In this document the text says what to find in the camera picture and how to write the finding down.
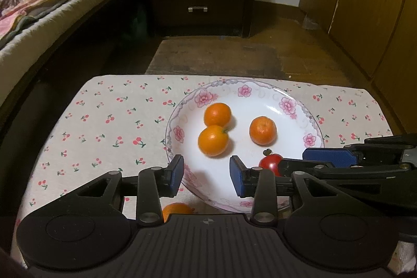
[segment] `drawer handle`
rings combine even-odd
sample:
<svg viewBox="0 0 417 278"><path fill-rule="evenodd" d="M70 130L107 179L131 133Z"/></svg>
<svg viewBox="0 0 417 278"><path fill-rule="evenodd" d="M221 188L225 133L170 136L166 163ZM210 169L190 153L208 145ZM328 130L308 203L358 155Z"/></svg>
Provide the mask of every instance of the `drawer handle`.
<svg viewBox="0 0 417 278"><path fill-rule="evenodd" d="M188 12L193 12L194 10L203 10L203 12L207 12L207 7L188 7Z"/></svg>

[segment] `orange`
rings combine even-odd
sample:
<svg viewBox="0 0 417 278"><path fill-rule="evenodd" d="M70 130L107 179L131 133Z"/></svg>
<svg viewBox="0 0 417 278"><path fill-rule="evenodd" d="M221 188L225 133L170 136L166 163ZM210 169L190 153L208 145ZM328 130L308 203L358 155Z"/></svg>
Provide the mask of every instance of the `orange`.
<svg viewBox="0 0 417 278"><path fill-rule="evenodd" d="M258 145L268 145L277 137L277 127L273 120L268 117L257 117L251 122L249 136Z"/></svg>
<svg viewBox="0 0 417 278"><path fill-rule="evenodd" d="M223 153L229 142L227 130L218 125L206 127L199 135L199 148L209 157Z"/></svg>
<svg viewBox="0 0 417 278"><path fill-rule="evenodd" d="M172 213L179 213L181 215L192 215L194 209L189 207L187 204L184 203L172 203L166 205L166 207L162 210L163 221L166 222L168 217Z"/></svg>
<svg viewBox="0 0 417 278"><path fill-rule="evenodd" d="M204 124L206 126L226 126L232 118L230 107L224 103L210 105L204 112Z"/></svg>

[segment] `table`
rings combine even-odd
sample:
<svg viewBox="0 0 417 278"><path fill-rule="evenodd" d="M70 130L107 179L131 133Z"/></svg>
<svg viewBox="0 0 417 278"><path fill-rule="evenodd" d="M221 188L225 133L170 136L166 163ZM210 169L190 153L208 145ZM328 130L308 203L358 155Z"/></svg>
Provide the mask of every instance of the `table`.
<svg viewBox="0 0 417 278"><path fill-rule="evenodd" d="M100 76L83 85L47 139L22 199L16 226L29 213L101 174L135 176L168 163L165 129L173 108L193 89L231 77ZM259 79L285 90L313 114L326 147L391 135L378 103L363 89ZM162 208L185 202L197 213L220 213L180 186ZM135 218L136 198L125 197L123 213ZM12 257L23 263L15 239Z"/></svg>

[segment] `blue gripper pad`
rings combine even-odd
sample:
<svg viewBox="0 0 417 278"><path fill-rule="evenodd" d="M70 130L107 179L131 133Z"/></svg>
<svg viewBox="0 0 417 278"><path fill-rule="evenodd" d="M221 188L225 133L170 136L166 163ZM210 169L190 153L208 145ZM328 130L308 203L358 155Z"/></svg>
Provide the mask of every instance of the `blue gripper pad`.
<svg viewBox="0 0 417 278"><path fill-rule="evenodd" d="M178 193L178 189L180 188L182 178L184 176L183 156L178 157L178 155L176 155L174 159L172 159L168 167L172 170L170 190L174 194L174 196L176 196Z"/></svg>
<svg viewBox="0 0 417 278"><path fill-rule="evenodd" d="M348 150L339 148L316 148L310 147L303 152L303 160L333 163L335 168L348 168L356 165L358 159Z"/></svg>
<svg viewBox="0 0 417 278"><path fill-rule="evenodd" d="M229 171L236 194L239 197L243 197L245 187L243 185L242 172L240 171L237 164L233 161L232 157L230 158L229 162Z"/></svg>

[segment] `mattress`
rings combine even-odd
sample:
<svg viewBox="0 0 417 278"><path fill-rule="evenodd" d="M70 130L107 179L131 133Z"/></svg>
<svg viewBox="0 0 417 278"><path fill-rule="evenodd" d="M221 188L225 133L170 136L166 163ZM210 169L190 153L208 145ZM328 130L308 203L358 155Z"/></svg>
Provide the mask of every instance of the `mattress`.
<svg viewBox="0 0 417 278"><path fill-rule="evenodd" d="M7 43L0 50L0 106L38 58L79 19L105 1L69 0Z"/></svg>

